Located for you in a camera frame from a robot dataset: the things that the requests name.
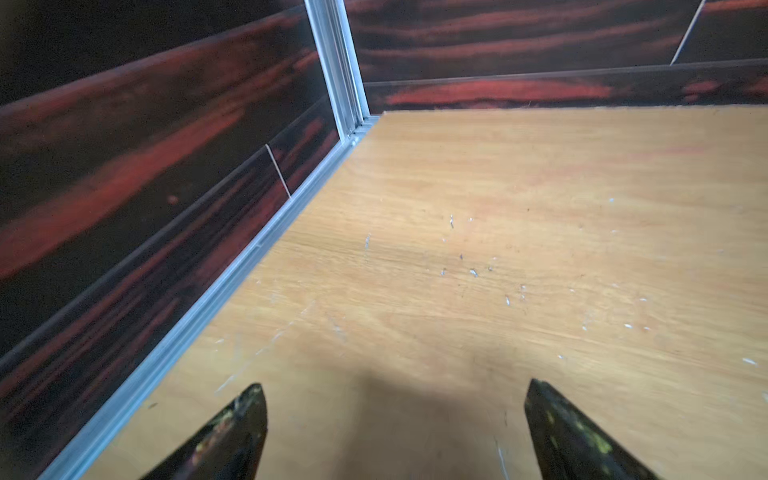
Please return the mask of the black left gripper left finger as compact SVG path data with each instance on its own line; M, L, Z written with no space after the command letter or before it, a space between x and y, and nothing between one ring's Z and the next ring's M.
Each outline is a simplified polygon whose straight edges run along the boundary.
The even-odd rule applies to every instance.
M253 383L143 478L254 479L267 433L265 394Z

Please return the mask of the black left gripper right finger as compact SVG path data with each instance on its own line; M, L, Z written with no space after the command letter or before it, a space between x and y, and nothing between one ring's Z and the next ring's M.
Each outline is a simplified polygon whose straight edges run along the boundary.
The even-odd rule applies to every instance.
M544 479L657 477L547 382L530 381L524 411Z

